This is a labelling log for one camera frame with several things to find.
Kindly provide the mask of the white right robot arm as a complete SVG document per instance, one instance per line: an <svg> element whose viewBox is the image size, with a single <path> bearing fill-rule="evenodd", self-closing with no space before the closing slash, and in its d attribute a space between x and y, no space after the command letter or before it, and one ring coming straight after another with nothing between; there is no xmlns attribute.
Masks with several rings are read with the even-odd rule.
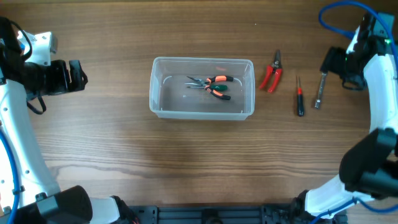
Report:
<svg viewBox="0 0 398 224"><path fill-rule="evenodd" d="M390 37L394 16L367 12L347 49L333 47L321 66L342 86L366 90L369 131L343 156L339 172L303 191L290 205L291 223L331 223L343 210L397 197L397 49Z"/></svg>

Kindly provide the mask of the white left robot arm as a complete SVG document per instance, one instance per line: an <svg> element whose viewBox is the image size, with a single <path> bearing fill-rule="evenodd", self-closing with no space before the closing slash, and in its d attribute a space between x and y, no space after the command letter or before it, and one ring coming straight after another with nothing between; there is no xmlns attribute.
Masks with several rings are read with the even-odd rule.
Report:
<svg viewBox="0 0 398 224"><path fill-rule="evenodd" d="M88 78L78 60L52 60L57 39L32 35L1 18L1 222L139 223L117 196L91 198L79 185L61 190L47 167L29 113L45 96L84 90Z"/></svg>

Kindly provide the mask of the red handled snips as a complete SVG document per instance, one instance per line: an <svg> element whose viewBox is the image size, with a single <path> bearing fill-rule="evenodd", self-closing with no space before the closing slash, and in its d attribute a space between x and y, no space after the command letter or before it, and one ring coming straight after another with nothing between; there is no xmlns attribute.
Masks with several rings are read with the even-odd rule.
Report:
<svg viewBox="0 0 398 224"><path fill-rule="evenodd" d="M274 92L279 84L282 72L283 69L281 64L280 50L276 50L272 63L266 68L266 75L262 83L260 84L259 89L261 90L265 88L268 81L271 79L272 76L274 76L273 83L268 89L269 93Z"/></svg>

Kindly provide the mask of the black red screwdriver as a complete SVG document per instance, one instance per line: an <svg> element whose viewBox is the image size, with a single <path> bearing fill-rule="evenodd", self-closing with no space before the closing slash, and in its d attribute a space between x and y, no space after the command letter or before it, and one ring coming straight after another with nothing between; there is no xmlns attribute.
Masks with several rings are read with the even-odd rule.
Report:
<svg viewBox="0 0 398 224"><path fill-rule="evenodd" d="M304 116L305 114L305 108L303 104L303 93L302 93L302 87L300 84L300 77L297 77L297 115L299 117Z"/></svg>

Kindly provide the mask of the clear plastic container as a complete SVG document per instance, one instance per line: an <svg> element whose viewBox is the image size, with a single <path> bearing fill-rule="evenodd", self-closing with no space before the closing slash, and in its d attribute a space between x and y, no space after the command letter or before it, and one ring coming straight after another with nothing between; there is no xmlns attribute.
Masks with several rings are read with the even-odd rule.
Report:
<svg viewBox="0 0 398 224"><path fill-rule="evenodd" d="M228 88L223 100L194 79ZM159 118L243 121L255 106L254 65L248 59L157 57L150 77L149 108Z"/></svg>

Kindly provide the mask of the orange black needle-nose pliers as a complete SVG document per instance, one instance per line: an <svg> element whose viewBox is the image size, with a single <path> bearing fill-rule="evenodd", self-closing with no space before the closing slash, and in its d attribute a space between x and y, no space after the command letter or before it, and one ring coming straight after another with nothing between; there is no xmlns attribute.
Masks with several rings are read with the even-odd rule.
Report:
<svg viewBox="0 0 398 224"><path fill-rule="evenodd" d="M220 84L220 82L233 82L234 78L231 76L218 75L212 78L206 78L205 80L194 77L188 77L188 78L192 80L191 83L186 83L186 86L188 88L204 89L205 91L213 95L215 98L221 100L229 101L231 99L229 95L223 94L223 92L228 89L228 86Z"/></svg>

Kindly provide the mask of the silver socket wrench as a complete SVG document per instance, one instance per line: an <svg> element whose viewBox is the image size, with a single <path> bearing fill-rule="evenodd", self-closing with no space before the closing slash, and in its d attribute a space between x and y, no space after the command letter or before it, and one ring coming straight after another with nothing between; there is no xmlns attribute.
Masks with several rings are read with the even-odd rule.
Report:
<svg viewBox="0 0 398 224"><path fill-rule="evenodd" d="M321 76L321 79L320 79L320 85L319 85L319 88L318 88L318 94L317 94L317 98L315 100L315 105L314 105L314 107L316 109L318 109L318 110L320 109L320 106L321 106L321 103L322 103L323 91L324 91L324 88L325 88L327 75L328 75L327 73L323 73L322 72L322 76Z"/></svg>

